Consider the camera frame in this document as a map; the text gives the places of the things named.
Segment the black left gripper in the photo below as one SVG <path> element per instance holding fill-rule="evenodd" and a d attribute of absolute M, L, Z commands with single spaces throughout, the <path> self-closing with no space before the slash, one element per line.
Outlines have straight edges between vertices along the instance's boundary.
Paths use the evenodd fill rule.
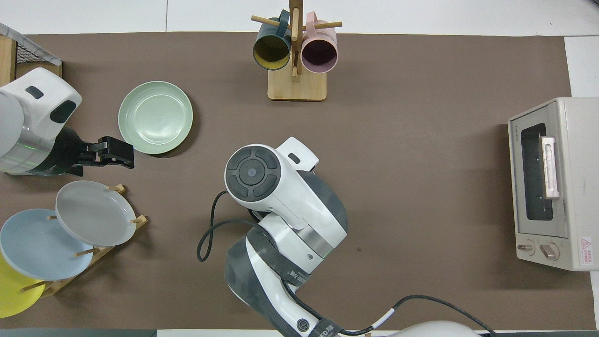
<path fill-rule="evenodd" d="M 81 140 L 72 128 L 64 126 L 54 140 L 54 145 L 43 160 L 43 176 L 73 175 L 83 176 L 84 166 L 122 166 L 134 169 L 133 146 L 111 136 L 98 140 L 97 153 L 88 150 L 89 143 Z"/>

